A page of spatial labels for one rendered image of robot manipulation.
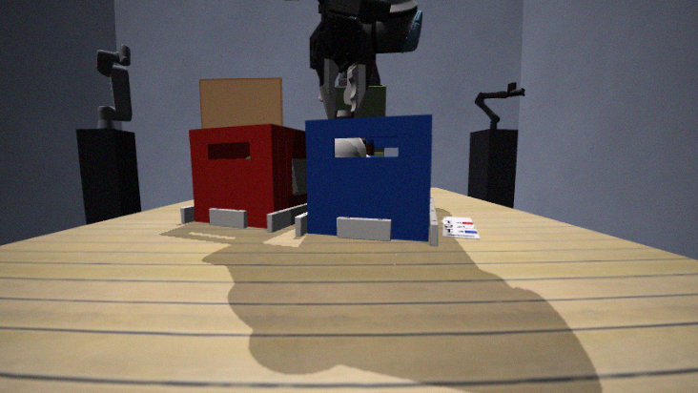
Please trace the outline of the white paper pick list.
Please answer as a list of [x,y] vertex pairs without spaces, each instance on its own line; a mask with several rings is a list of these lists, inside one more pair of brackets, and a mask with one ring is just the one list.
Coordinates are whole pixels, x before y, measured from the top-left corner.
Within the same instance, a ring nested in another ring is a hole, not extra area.
[[471,217],[443,217],[442,236],[480,239]]

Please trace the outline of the red crate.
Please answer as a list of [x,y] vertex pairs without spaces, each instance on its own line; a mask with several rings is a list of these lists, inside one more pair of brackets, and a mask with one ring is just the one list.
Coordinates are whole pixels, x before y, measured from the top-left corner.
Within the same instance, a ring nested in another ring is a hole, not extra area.
[[[247,211],[248,227],[307,203],[305,131],[275,124],[189,131],[195,221],[209,209]],[[226,144],[235,143],[235,144]],[[227,159],[246,158],[248,159]]]

